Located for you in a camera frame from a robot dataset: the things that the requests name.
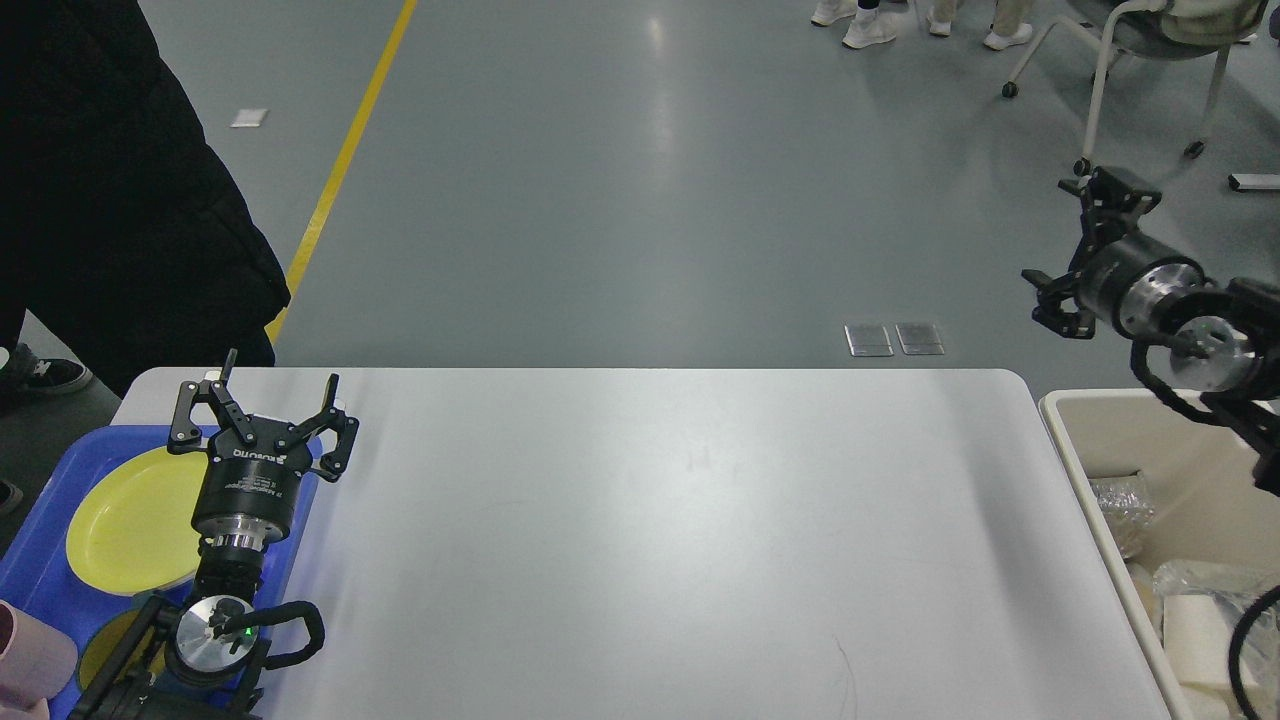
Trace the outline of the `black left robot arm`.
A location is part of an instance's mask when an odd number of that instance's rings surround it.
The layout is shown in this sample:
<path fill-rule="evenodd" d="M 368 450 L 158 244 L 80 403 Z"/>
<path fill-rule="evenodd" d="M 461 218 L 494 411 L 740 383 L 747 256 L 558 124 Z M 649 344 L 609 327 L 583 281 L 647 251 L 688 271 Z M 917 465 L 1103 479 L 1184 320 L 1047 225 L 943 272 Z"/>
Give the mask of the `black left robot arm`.
<path fill-rule="evenodd" d="M 251 719 L 264 673 L 302 664 L 325 642 L 308 601 L 259 598 L 269 548 L 291 537 L 306 475 L 334 483 L 360 424 L 330 374 L 320 410 L 288 421 L 246 413 L 229 384 L 237 360 L 178 392 L 166 437 L 205 469 L 192 529 L 193 584 L 179 603 L 154 592 L 70 711 L 73 719 Z"/>

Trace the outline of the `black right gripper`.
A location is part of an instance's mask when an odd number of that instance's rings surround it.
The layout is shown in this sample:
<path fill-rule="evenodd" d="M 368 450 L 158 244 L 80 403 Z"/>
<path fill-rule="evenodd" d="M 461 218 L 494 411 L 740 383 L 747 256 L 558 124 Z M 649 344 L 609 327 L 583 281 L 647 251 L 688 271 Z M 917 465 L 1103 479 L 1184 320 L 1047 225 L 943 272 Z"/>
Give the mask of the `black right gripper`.
<path fill-rule="evenodd" d="M 1162 301 L 1206 286 L 1199 263 L 1142 232 L 1130 234 L 1164 199 L 1152 183 L 1120 167 L 1096 167 L 1060 179 L 1059 188 L 1079 200 L 1082 237 L 1064 275 L 1021 269 L 1036 290 L 1030 316 L 1042 327 L 1065 340 L 1093 340 L 1097 316 L 1135 340 L 1160 332 Z"/>

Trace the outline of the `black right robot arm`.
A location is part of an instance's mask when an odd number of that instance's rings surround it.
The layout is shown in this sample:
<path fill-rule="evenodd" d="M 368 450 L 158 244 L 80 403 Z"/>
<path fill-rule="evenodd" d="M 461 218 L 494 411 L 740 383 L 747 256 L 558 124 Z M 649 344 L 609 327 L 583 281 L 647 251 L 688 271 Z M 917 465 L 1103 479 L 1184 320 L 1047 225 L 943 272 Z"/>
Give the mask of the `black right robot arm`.
<path fill-rule="evenodd" d="M 1021 273 L 1032 316 L 1114 329 L 1140 388 L 1055 391 L 1041 414 L 1171 717 L 1276 717 L 1277 290 L 1144 234 L 1160 193 L 1124 170 L 1060 187 L 1082 238 L 1062 275 Z"/>

